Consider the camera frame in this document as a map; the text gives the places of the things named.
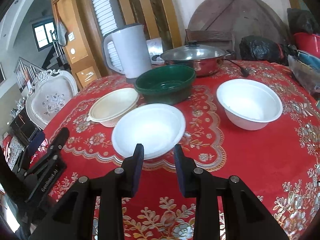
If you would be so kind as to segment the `white foam bowl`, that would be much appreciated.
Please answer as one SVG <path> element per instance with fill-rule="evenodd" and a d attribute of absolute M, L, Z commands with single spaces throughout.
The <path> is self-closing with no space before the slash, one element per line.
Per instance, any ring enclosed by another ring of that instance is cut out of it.
<path fill-rule="evenodd" d="M 267 85 L 254 80 L 232 79 L 219 85 L 216 97 L 227 118 L 248 131 L 257 131 L 280 118 L 283 104 Z"/>
<path fill-rule="evenodd" d="M 183 113 L 176 107 L 153 103 L 124 115 L 112 131 L 114 150 L 124 158 L 133 155 L 137 144 L 144 147 L 144 159 L 158 158 L 182 139 L 186 128 Z"/>

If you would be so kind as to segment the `green plastic bowl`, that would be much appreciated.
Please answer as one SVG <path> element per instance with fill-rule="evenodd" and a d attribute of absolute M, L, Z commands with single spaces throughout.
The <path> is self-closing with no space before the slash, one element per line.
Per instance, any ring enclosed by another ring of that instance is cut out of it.
<path fill-rule="evenodd" d="M 191 95 L 195 79 L 193 68 L 174 64 L 145 72 L 136 79 L 134 87 L 146 103 L 175 105 Z"/>

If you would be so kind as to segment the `red patterned sofa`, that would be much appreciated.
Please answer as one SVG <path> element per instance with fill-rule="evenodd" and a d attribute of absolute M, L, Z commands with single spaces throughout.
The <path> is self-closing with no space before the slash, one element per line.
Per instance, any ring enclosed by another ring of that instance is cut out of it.
<path fill-rule="evenodd" d="M 3 135 L 1 135 L 1 149 L 4 152 L 5 160 L 8 163 L 8 166 L 12 170 L 20 154 L 25 150 L 25 147 L 16 136 L 5 132 Z"/>

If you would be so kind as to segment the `dark wooden sideboard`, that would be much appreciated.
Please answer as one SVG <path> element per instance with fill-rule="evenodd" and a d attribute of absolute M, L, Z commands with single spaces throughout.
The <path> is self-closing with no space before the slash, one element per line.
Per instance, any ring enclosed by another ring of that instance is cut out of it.
<path fill-rule="evenodd" d="M 9 126 L 23 146 L 28 146 L 40 132 L 40 129 L 30 120 L 25 108 L 18 113 Z"/>

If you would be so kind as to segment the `white ornate floral chair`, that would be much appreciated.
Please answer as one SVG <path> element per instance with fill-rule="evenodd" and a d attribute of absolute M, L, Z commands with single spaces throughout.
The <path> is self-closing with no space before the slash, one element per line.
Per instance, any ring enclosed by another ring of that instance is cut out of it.
<path fill-rule="evenodd" d="M 65 70 L 44 70 L 31 83 L 25 102 L 29 119 L 40 129 L 78 93 L 72 74 Z"/>

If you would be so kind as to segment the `cream plastic bowl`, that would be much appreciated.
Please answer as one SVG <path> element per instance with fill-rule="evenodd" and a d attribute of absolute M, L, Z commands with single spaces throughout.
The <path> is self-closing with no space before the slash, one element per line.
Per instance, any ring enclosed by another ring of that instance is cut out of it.
<path fill-rule="evenodd" d="M 139 94 L 133 88 L 112 91 L 90 108 L 86 121 L 100 123 L 105 127 L 115 127 L 128 112 L 137 107 Z"/>

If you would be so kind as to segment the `steel pot with lid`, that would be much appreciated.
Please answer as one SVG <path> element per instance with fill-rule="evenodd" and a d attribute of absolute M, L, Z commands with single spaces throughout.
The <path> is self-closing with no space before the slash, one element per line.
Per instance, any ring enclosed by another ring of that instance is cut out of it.
<path fill-rule="evenodd" d="M 167 50 L 161 55 L 154 55 L 151 59 L 163 60 L 167 65 L 189 66 L 195 70 L 197 77 L 205 77 L 217 73 L 226 57 L 233 54 L 233 51 L 189 41 L 186 46 Z"/>

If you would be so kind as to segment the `black plastic bag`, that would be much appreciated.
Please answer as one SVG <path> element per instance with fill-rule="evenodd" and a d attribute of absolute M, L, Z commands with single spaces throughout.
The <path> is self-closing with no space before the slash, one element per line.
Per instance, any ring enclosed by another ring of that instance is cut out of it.
<path fill-rule="evenodd" d="M 240 56 L 247 61 L 267 61 L 288 66 L 289 47 L 273 42 L 268 38 L 249 35 L 239 44 Z"/>

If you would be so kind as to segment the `white electric kettle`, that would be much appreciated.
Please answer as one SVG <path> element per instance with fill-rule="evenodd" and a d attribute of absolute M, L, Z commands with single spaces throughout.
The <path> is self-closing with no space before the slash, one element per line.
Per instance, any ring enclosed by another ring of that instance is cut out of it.
<path fill-rule="evenodd" d="M 121 68 L 111 61 L 107 45 L 112 42 L 120 60 Z M 117 28 L 103 37 L 102 51 L 106 66 L 134 83 L 143 73 L 152 69 L 151 59 L 144 35 L 144 25 L 133 23 Z"/>

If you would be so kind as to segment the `red plastic bucket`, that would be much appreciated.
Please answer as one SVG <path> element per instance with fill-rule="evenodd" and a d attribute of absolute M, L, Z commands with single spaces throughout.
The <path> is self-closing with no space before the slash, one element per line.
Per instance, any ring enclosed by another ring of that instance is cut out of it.
<path fill-rule="evenodd" d="M 296 47 L 315 57 L 320 56 L 320 36 L 317 34 L 296 33 L 293 35 Z"/>

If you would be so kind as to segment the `round wooden table top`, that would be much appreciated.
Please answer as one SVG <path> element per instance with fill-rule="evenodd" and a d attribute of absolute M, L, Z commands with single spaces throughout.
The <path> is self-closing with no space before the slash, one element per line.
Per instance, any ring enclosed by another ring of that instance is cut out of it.
<path fill-rule="evenodd" d="M 192 34 L 195 31 L 229 33 L 233 40 L 199 40 Z M 245 36 L 261 36 L 279 44 L 291 42 L 287 24 L 262 0 L 205 0 L 196 8 L 185 32 L 188 41 L 233 50 L 237 59 L 241 59 L 239 44 Z"/>

